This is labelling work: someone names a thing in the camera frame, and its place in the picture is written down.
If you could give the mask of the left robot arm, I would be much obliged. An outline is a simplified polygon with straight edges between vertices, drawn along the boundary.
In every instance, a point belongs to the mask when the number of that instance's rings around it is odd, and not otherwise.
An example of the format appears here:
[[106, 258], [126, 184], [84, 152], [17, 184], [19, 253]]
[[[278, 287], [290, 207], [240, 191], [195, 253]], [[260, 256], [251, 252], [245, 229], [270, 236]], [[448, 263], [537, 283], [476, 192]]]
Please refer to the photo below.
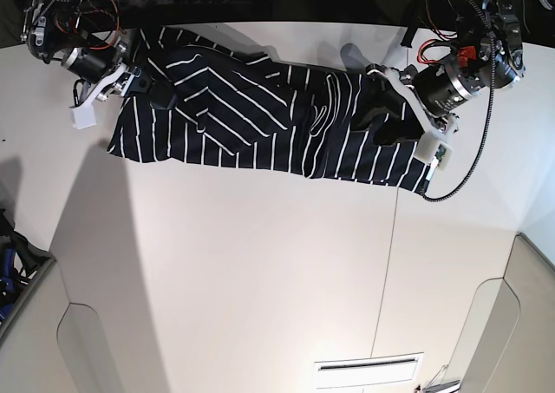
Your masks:
[[352, 131], [370, 130], [379, 117], [389, 115], [375, 132], [376, 145], [414, 141], [442, 146], [457, 128], [455, 109], [483, 88], [494, 92], [523, 77], [525, 26], [514, 14], [512, 0], [448, 2], [456, 32], [438, 33], [420, 46], [416, 60], [424, 70], [367, 67], [372, 97], [369, 107], [352, 118]]

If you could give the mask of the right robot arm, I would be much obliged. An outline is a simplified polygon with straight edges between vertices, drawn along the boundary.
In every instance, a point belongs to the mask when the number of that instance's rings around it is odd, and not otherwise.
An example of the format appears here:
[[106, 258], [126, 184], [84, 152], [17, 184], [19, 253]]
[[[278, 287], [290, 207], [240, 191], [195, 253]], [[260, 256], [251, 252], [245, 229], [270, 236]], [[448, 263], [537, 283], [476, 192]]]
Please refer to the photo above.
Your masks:
[[91, 115], [96, 101], [144, 95], [154, 109], [175, 107], [177, 96], [139, 61], [140, 41], [121, 25], [121, 0], [31, 0], [21, 39], [31, 55], [76, 75], [74, 116]]

